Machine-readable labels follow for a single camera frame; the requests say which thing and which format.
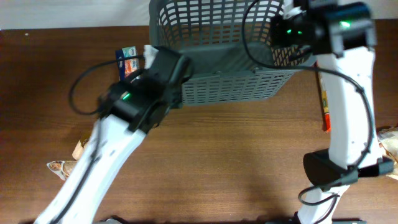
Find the grey plastic lattice basket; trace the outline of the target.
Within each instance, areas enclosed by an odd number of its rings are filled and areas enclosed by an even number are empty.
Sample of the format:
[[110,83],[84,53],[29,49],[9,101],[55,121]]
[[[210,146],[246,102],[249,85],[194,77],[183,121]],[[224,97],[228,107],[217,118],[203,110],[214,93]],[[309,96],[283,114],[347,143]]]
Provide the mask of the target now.
[[208,105],[274,96],[294,74],[283,66],[312,66],[316,58],[296,47],[271,47],[271,18],[282,1],[151,0],[150,43],[190,57],[195,73],[183,84],[183,103]]

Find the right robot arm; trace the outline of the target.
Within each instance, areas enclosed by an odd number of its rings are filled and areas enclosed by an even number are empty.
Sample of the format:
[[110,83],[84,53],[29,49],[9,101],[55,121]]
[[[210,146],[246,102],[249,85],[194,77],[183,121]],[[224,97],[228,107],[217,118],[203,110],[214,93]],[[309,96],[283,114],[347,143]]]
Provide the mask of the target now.
[[350,185],[394,169],[380,150],[373,106],[376,28],[363,2],[284,1],[283,14],[272,18],[274,47],[303,45],[317,58],[328,100],[330,146],[306,154],[311,186],[300,192],[295,223],[331,223]]

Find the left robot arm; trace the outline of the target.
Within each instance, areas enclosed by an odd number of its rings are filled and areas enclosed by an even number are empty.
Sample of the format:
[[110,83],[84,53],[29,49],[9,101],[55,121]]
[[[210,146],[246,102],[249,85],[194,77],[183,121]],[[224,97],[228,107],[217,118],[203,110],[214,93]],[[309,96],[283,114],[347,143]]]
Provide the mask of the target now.
[[57,196],[36,223],[92,223],[127,158],[170,110],[182,107],[182,85],[192,60],[165,47],[146,46],[143,69],[99,97],[88,145]]

